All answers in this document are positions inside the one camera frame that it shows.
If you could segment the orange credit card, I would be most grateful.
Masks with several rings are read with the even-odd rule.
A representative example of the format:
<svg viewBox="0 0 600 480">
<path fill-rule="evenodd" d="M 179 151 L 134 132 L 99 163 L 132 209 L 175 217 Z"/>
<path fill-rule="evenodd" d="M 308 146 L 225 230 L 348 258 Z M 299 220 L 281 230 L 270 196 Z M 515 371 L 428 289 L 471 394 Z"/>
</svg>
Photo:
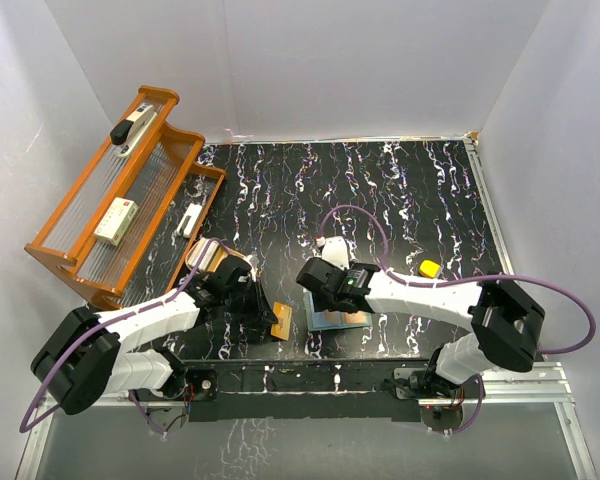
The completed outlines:
<svg viewBox="0 0 600 480">
<path fill-rule="evenodd" d="M 333 311 L 315 312 L 313 325 L 319 330 L 341 328 L 344 325 L 343 314 Z"/>
<path fill-rule="evenodd" d="M 271 336 L 281 341 L 288 341 L 292 325 L 293 309 L 289 305 L 275 302 L 273 313 L 276 317 L 276 322 L 270 328 Z"/>
<path fill-rule="evenodd" d="M 347 313 L 344 315 L 344 324 L 351 327 L 368 326 L 371 315 L 367 312 Z"/>
</svg>

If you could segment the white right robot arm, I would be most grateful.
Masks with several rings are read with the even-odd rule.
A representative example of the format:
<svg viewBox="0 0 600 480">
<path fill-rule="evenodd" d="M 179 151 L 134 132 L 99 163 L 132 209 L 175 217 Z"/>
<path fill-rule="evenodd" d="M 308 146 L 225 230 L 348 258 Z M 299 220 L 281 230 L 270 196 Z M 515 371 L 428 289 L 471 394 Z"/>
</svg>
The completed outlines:
<svg viewBox="0 0 600 480">
<path fill-rule="evenodd" d="M 425 369 L 395 380 L 412 398 L 450 396 L 494 368 L 517 373 L 533 368 L 545 312 L 513 280 L 497 276 L 427 283 L 372 264 L 343 269 L 312 257 L 296 281 L 311 293 L 318 311 L 407 314 L 466 330 L 465 336 L 437 348 Z"/>
</svg>

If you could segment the tan oval wooden tray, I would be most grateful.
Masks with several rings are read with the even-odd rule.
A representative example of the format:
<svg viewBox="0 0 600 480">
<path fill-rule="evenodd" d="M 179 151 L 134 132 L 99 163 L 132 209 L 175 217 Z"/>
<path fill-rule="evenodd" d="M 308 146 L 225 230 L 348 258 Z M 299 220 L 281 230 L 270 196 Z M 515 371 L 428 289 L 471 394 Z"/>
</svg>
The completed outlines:
<svg viewBox="0 0 600 480">
<path fill-rule="evenodd" d="M 219 264 L 229 255 L 246 261 L 246 258 L 233 250 L 225 251 L 221 245 L 202 237 L 194 243 L 185 255 L 185 266 L 189 271 L 198 265 L 197 272 L 214 272 Z"/>
</svg>

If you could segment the mint green card holder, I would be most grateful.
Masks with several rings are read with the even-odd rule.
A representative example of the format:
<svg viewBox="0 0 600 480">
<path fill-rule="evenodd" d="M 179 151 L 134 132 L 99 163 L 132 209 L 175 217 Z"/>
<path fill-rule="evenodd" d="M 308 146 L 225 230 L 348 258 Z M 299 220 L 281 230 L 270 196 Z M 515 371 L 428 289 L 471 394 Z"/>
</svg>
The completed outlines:
<svg viewBox="0 0 600 480">
<path fill-rule="evenodd" d="M 367 312 L 343 313 L 318 311 L 314 306 L 313 295 L 303 291 L 307 328 L 310 332 L 363 328 L 372 325 L 372 315 Z"/>
</svg>

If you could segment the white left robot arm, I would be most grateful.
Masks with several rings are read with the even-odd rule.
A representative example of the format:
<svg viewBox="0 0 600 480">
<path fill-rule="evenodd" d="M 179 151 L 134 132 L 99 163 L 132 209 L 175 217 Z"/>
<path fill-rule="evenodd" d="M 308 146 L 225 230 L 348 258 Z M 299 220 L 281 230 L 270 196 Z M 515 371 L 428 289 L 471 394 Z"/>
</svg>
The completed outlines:
<svg viewBox="0 0 600 480">
<path fill-rule="evenodd" d="M 251 264 L 229 255 L 213 271 L 198 271 L 165 295 L 116 311 L 70 311 L 31 363 L 68 415 L 83 412 L 102 395 L 146 389 L 174 399 L 186 387 L 184 364 L 150 342 L 186 332 L 228 313 L 265 329 L 278 319 Z"/>
</svg>

